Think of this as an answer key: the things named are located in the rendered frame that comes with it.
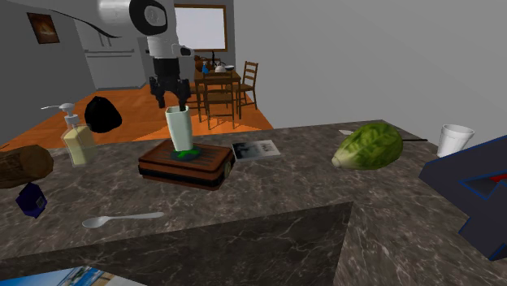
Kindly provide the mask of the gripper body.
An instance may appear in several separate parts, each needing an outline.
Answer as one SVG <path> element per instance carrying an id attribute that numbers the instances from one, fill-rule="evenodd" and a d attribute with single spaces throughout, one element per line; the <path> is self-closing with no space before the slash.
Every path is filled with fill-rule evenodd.
<path id="1" fill-rule="evenodd" d="M 178 58 L 153 58 L 155 77 L 151 78 L 151 92 L 180 91 L 180 61 Z"/>

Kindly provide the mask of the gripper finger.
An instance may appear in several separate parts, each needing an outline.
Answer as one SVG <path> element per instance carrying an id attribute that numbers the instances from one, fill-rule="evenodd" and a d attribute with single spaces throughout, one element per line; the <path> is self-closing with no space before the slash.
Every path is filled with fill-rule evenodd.
<path id="1" fill-rule="evenodd" d="M 177 80 L 175 95 L 178 97 L 180 111 L 186 110 L 186 102 L 191 97 L 189 80 Z"/>
<path id="2" fill-rule="evenodd" d="M 149 78 L 149 86 L 150 86 L 150 93 L 155 96 L 155 99 L 158 102 L 158 107 L 164 108 L 165 107 L 165 98 L 164 98 L 165 88 L 163 87 L 163 85 L 160 84 L 155 77 L 151 76 Z"/>

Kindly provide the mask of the wooden chair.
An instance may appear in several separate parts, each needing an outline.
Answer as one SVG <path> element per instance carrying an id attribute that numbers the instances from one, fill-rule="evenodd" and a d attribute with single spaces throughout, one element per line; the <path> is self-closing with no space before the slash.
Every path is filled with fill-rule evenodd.
<path id="1" fill-rule="evenodd" d="M 234 99 L 235 94 L 232 89 L 234 82 L 233 72 L 214 72 L 207 73 L 203 75 L 203 98 L 205 103 L 205 110 L 207 116 L 207 125 L 208 129 L 211 130 L 210 127 L 210 119 L 212 117 L 232 117 L 232 124 L 235 124 L 235 111 L 234 111 Z M 222 114 L 211 114 L 210 106 L 218 105 L 218 104 L 226 104 L 227 106 L 231 105 L 232 108 L 228 113 Z"/>
<path id="2" fill-rule="evenodd" d="M 258 108 L 257 96 L 256 96 L 256 82 L 258 77 L 258 63 L 245 61 L 244 73 L 242 76 L 242 82 L 239 85 L 240 88 L 240 104 L 241 105 L 254 105 L 255 109 Z M 251 92 L 253 95 L 253 101 L 249 102 L 247 99 L 247 93 Z"/>

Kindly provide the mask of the tall white vase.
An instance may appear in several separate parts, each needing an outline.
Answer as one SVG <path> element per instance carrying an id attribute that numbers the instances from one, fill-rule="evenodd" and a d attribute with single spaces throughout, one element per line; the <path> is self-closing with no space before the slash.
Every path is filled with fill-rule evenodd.
<path id="1" fill-rule="evenodd" d="M 192 121 L 189 107 L 184 110 L 180 106 L 169 106 L 165 111 L 167 126 L 176 151 L 186 151 L 193 148 Z"/>

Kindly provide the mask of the wooden dining table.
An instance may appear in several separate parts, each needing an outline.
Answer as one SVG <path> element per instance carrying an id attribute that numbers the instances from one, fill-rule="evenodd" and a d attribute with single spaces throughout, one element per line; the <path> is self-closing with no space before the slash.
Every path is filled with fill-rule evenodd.
<path id="1" fill-rule="evenodd" d="M 219 66 L 219 71 L 210 69 L 206 71 L 205 61 L 200 61 L 201 70 L 194 73 L 194 87 L 191 94 L 196 96 L 196 106 L 199 121 L 202 121 L 202 114 L 207 119 L 211 117 L 228 117 L 235 123 L 236 114 L 239 111 L 239 89 L 235 84 L 241 83 L 241 78 L 234 70 L 227 70 L 225 66 Z M 227 113 L 212 113 L 212 105 L 226 105 L 231 108 Z"/>

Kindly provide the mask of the wood-framed window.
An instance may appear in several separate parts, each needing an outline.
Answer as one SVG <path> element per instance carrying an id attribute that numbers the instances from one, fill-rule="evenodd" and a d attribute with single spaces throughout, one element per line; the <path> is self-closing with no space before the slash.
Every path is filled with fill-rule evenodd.
<path id="1" fill-rule="evenodd" d="M 224 5 L 175 4 L 175 17 L 181 45 L 199 51 L 228 49 Z"/>

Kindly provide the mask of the black garbage bag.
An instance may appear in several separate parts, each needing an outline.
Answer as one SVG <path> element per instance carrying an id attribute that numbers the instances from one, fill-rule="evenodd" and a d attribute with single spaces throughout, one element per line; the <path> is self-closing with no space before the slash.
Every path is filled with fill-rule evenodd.
<path id="1" fill-rule="evenodd" d="M 95 96 L 87 104 L 84 119 L 91 131 L 95 133 L 110 132 L 123 122 L 121 114 L 112 102 L 99 96 Z"/>

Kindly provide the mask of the dark round green-spotted coaster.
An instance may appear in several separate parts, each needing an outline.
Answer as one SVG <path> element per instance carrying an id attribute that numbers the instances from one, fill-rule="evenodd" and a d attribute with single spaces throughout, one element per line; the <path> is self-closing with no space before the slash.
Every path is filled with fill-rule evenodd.
<path id="1" fill-rule="evenodd" d="M 195 145 L 192 149 L 188 150 L 172 150 L 170 153 L 170 158 L 176 161 L 187 162 L 198 158 L 200 156 L 200 153 L 201 148 Z"/>

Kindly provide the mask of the grey booklet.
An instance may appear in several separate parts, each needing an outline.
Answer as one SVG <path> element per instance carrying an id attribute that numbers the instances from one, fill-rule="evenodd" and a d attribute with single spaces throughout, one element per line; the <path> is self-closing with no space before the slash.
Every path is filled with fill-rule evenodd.
<path id="1" fill-rule="evenodd" d="M 275 158 L 281 155 L 272 140 L 233 143 L 232 149 L 238 162 Z"/>

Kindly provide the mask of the clear soap pump dispenser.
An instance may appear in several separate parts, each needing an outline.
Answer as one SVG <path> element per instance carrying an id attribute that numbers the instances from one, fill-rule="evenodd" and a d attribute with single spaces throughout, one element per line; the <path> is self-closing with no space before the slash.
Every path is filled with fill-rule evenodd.
<path id="1" fill-rule="evenodd" d="M 98 151 L 90 126 L 80 122 L 79 115 L 74 113 L 74 106 L 73 103 L 63 103 L 44 106 L 41 109 L 56 107 L 67 113 L 64 116 L 67 130 L 62 134 L 61 139 L 70 156 L 72 166 L 83 167 L 93 161 Z"/>

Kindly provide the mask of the grey spoon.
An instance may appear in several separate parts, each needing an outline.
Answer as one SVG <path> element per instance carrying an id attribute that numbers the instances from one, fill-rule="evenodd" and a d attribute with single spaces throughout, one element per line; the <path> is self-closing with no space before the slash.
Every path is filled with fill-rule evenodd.
<path id="1" fill-rule="evenodd" d="M 163 212 L 154 212 L 146 214 L 132 214 L 125 216 L 100 216 L 95 218 L 86 219 L 82 222 L 82 226 L 85 228 L 99 228 L 110 220 L 113 219 L 156 219 L 163 217 Z"/>

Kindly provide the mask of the brown wooden log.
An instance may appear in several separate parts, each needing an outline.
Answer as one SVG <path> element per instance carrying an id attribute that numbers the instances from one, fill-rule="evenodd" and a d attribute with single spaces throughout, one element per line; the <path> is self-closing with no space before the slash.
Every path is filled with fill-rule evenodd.
<path id="1" fill-rule="evenodd" d="M 54 160 L 39 145 L 27 145 L 0 152 L 0 189 L 10 189 L 45 178 L 53 171 Z"/>

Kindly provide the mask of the green lettuce head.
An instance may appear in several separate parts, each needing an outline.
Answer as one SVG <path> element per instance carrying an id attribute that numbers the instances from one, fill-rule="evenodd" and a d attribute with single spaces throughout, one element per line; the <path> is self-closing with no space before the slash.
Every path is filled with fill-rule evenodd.
<path id="1" fill-rule="evenodd" d="M 402 153 L 400 133 L 388 123 L 369 123 L 348 135 L 334 153 L 334 167 L 376 170 L 395 162 Z"/>

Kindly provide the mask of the white foam cup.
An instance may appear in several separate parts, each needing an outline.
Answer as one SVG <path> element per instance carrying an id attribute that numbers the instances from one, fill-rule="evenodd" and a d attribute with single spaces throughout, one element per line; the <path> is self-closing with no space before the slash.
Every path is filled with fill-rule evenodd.
<path id="1" fill-rule="evenodd" d="M 462 150 L 474 134 L 475 131 L 471 128 L 457 124 L 444 124 L 441 128 L 436 155 L 442 158 Z"/>

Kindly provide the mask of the dark blue angular box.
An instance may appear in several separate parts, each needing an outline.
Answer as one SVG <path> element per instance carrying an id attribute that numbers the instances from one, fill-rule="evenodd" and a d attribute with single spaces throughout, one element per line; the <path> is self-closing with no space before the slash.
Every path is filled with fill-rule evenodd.
<path id="1" fill-rule="evenodd" d="M 427 162 L 419 178 L 468 216 L 464 239 L 490 261 L 507 258 L 507 135 Z"/>

